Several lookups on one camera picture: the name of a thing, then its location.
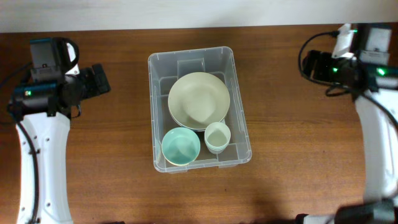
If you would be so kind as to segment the mint green small bowl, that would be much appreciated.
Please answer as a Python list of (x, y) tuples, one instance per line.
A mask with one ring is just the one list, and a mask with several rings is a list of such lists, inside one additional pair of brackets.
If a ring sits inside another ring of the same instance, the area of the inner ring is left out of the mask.
[(165, 134), (161, 150), (169, 163), (186, 166), (199, 156), (201, 143), (194, 131), (183, 127), (173, 128)]

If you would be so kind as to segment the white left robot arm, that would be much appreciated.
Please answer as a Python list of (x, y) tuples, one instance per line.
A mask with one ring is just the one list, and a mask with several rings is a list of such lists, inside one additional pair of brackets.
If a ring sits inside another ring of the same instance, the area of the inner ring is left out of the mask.
[(101, 64), (65, 74), (62, 82), (23, 83), (8, 111), (21, 146), (18, 223), (72, 223), (67, 197), (66, 147), (73, 107), (111, 89)]

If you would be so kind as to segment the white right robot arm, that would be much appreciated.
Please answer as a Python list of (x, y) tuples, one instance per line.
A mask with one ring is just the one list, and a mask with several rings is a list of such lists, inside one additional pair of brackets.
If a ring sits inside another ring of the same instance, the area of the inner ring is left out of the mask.
[(333, 215), (299, 214), (296, 223), (397, 223), (397, 68), (362, 56), (335, 57), (312, 50), (300, 73), (328, 86), (325, 94), (351, 94), (363, 132), (366, 183), (363, 202)]

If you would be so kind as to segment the large cream bowl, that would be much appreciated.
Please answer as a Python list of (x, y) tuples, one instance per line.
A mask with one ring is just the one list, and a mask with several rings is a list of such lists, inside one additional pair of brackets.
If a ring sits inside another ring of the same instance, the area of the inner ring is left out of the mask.
[(191, 115), (223, 116), (229, 111), (231, 97), (227, 86), (215, 75), (205, 72), (189, 73), (171, 87), (168, 109), (174, 116), (183, 112)]

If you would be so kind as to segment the white plastic cup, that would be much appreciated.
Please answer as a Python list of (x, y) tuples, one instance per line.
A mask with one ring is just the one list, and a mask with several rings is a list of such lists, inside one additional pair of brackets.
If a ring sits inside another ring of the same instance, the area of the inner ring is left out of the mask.
[(204, 138), (208, 150), (212, 154), (220, 154), (230, 142), (231, 131), (224, 123), (214, 122), (205, 129)]

